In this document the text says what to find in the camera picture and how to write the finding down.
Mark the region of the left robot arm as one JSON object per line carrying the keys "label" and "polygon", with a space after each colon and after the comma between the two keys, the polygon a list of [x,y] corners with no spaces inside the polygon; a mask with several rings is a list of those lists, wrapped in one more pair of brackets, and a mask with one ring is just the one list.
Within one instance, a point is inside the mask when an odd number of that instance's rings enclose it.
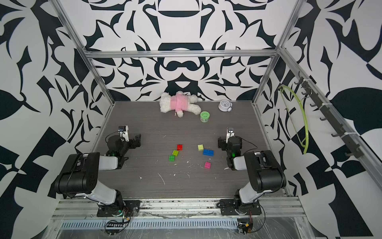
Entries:
{"label": "left robot arm", "polygon": [[96,202],[106,214],[119,215],[125,207],[121,193],[101,183],[98,173],[122,169],[128,160],[127,152],[141,146],[141,134],[129,140],[122,134],[114,135],[106,140],[106,144],[106,155],[99,152],[69,155],[55,179],[54,189],[65,197],[83,197]]}

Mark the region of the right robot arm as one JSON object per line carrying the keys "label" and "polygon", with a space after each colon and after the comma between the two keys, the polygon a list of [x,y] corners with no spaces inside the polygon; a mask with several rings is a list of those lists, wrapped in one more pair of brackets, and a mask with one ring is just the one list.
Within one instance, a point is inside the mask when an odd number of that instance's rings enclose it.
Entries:
{"label": "right robot arm", "polygon": [[266,194],[285,188],[284,172],[270,150],[241,152],[242,138],[232,136],[219,138],[218,148],[227,153],[227,166],[233,171],[246,171],[249,182],[238,189],[231,208],[244,214],[253,208],[260,208],[258,199]]}

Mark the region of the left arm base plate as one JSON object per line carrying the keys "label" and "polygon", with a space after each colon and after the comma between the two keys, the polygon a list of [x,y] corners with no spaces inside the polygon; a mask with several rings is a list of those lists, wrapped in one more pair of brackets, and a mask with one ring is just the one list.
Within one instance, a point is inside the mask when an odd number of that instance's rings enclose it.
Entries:
{"label": "left arm base plate", "polygon": [[124,200],[122,204],[101,205],[98,208],[97,217],[130,217],[140,210],[140,200]]}

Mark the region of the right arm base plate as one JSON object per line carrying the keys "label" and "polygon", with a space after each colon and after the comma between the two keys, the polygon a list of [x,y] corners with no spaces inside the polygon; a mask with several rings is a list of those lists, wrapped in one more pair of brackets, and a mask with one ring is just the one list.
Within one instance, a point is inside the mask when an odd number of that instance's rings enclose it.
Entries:
{"label": "right arm base plate", "polygon": [[262,214],[259,202],[243,204],[241,201],[234,199],[221,199],[216,207],[220,209],[223,216],[258,216]]}

